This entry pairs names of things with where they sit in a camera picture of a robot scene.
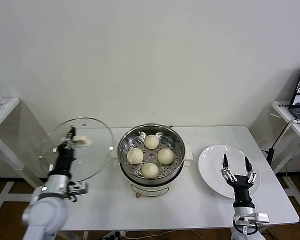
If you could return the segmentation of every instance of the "white table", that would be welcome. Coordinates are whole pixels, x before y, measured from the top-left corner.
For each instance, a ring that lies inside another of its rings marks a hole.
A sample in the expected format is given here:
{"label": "white table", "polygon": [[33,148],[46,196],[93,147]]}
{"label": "white table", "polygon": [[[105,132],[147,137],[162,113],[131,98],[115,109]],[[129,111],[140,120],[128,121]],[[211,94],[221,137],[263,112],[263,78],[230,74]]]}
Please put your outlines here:
{"label": "white table", "polygon": [[[0,124],[12,112],[20,102],[17,97],[2,98],[3,107],[0,109]],[[42,185],[40,179],[9,149],[9,147],[0,139],[0,150],[7,157],[7,163],[24,178],[34,188]],[[5,201],[28,202],[30,194],[12,194],[9,193],[13,187],[13,182],[8,182],[0,194],[0,208]]]}
{"label": "white table", "polygon": [[[273,109],[280,115],[280,117],[287,123],[290,120],[295,119],[295,117],[289,111],[289,101],[274,101],[272,103]],[[288,161],[290,161],[294,155],[300,154],[300,123],[294,124],[291,126],[291,129],[296,133],[289,141],[289,143],[284,147],[284,150],[273,160],[271,167],[276,174],[279,172]],[[285,192],[288,196],[295,198],[297,203],[300,206],[300,192],[290,180],[290,178],[282,178],[288,188],[285,189]]]}
{"label": "white table", "polygon": [[[192,148],[193,161],[184,167],[165,195],[136,198],[119,166],[90,178],[88,194],[67,202],[64,231],[214,229],[233,226],[233,199],[208,187],[199,175],[198,158],[208,146],[224,144],[249,155],[261,175],[253,196],[256,211],[268,213],[269,225],[297,223],[299,216],[245,126],[174,127]],[[113,128],[119,142],[128,128]]]}

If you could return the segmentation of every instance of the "stainless steel steamer basket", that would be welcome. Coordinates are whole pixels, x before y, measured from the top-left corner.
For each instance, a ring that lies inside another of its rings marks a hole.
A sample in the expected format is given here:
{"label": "stainless steel steamer basket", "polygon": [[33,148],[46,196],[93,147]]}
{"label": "stainless steel steamer basket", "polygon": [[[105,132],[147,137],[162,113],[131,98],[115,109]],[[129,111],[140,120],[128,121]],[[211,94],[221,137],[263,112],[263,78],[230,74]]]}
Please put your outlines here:
{"label": "stainless steel steamer basket", "polygon": [[[159,146],[156,149],[148,149],[144,145],[147,135],[156,135]],[[132,148],[139,148],[143,151],[143,160],[139,164],[131,164],[127,155]],[[157,155],[161,149],[171,149],[174,153],[174,160],[171,164],[164,165],[158,161]],[[175,179],[182,167],[185,157],[185,144],[182,138],[171,128],[148,123],[136,126],[129,130],[120,140],[118,145],[118,158],[123,173],[134,183],[146,187],[158,187],[165,185]],[[145,178],[141,175],[144,164],[153,163],[159,168],[158,178]]]}

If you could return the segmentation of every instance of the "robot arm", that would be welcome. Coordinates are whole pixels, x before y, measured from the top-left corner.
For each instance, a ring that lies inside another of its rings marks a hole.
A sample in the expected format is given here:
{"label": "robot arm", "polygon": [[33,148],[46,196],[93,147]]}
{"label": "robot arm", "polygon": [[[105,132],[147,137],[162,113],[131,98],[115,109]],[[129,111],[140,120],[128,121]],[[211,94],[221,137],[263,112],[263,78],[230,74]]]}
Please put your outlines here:
{"label": "robot arm", "polygon": [[244,160],[247,174],[245,176],[236,175],[230,171],[227,155],[224,154],[221,173],[226,183],[234,190],[234,228],[241,234],[253,235],[258,231],[260,225],[269,223],[269,217],[267,213],[255,212],[255,205],[252,203],[249,188],[254,185],[257,174],[253,172],[248,158],[245,157]]}
{"label": "robot arm", "polygon": [[23,212],[22,221],[28,225],[23,240],[55,239],[68,218],[64,199],[73,198],[76,202],[76,195],[88,192],[84,181],[71,181],[70,168],[76,160],[75,135],[76,129],[72,126],[56,149],[58,157],[54,169],[48,173],[47,182],[34,190],[30,204]]}

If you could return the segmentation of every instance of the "table leg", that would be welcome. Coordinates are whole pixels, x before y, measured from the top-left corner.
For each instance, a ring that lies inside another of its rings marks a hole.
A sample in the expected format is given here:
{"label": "table leg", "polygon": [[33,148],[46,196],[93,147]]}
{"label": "table leg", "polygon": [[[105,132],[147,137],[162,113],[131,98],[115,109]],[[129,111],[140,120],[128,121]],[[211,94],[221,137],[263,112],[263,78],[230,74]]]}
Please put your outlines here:
{"label": "table leg", "polygon": [[9,159],[7,162],[22,178],[32,187],[41,186],[42,181],[14,154],[10,148],[0,139],[0,151]]}
{"label": "table leg", "polygon": [[0,193],[0,209],[4,202],[30,202],[31,193],[9,193],[14,181],[8,181]]}
{"label": "table leg", "polygon": [[300,206],[300,192],[298,191],[296,185],[293,183],[290,177],[282,177],[284,183],[288,188],[285,188],[284,191],[288,197],[294,197],[296,202]]}
{"label": "table leg", "polygon": [[273,160],[271,168],[274,174],[279,172],[294,155],[300,154],[300,139],[294,137],[284,150]]}

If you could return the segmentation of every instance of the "white wall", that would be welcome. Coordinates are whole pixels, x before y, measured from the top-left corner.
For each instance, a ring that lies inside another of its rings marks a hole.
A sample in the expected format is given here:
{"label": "white wall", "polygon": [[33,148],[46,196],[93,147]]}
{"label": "white wall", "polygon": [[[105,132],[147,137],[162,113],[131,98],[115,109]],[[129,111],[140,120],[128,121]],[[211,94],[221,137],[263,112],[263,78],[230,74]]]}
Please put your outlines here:
{"label": "white wall", "polygon": [[256,133],[298,68],[300,0],[0,1],[0,95],[46,130],[90,116]]}

